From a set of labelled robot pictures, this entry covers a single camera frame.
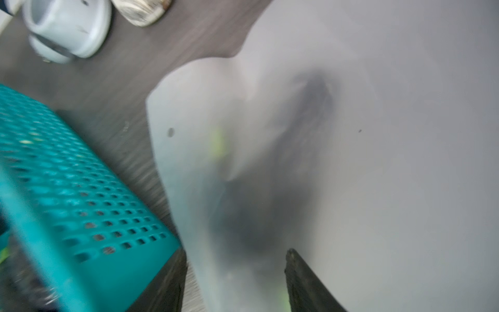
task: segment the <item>gray floor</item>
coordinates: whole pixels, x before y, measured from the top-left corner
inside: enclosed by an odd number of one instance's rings
[[[186,62],[236,54],[269,2],[177,0],[148,28],[134,27],[115,13],[99,53],[66,65],[42,62],[17,16],[0,36],[0,83],[55,110],[175,231],[153,161],[145,98]],[[192,271],[183,311],[204,311]]]

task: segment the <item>square hole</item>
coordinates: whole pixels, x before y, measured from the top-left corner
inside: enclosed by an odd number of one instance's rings
[[[89,253],[81,253],[74,256],[78,262],[85,262],[90,260],[91,256]]]
[[[96,227],[97,227],[97,225],[95,223],[93,223],[93,222],[87,222],[87,223],[85,223],[85,228],[86,229],[93,229],[93,228],[96,228]]]
[[[108,246],[102,249],[102,253],[105,255],[111,255],[116,252],[116,248]]]
[[[103,240],[105,240],[105,239],[106,239],[106,238],[104,237],[104,235],[102,235],[102,234],[96,234],[96,235],[92,236],[92,238],[93,238],[94,240],[98,241],[98,242],[103,241]]]
[[[68,238],[68,239],[64,240],[64,243],[68,247],[74,247],[76,245],[79,245],[81,243],[81,241],[78,238]]]
[[[29,169],[20,168],[20,167],[13,167],[12,169],[14,169],[15,171],[18,171],[18,172],[28,172],[29,171]]]

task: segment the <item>green object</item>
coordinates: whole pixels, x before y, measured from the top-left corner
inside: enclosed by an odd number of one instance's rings
[[[221,128],[215,128],[210,133],[211,154],[215,160],[221,160],[229,153],[227,140]]]
[[[0,263],[4,262],[8,257],[8,248],[5,247],[0,251]]]

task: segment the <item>white plastic bag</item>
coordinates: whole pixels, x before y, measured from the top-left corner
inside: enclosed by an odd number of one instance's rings
[[[275,0],[147,100],[212,312],[287,311],[300,252],[349,312],[496,311],[499,6]]]

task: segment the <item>perforated basket wall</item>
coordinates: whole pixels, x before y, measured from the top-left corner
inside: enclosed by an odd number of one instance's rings
[[[50,109],[1,85],[0,200],[65,311],[125,311],[179,246]]]

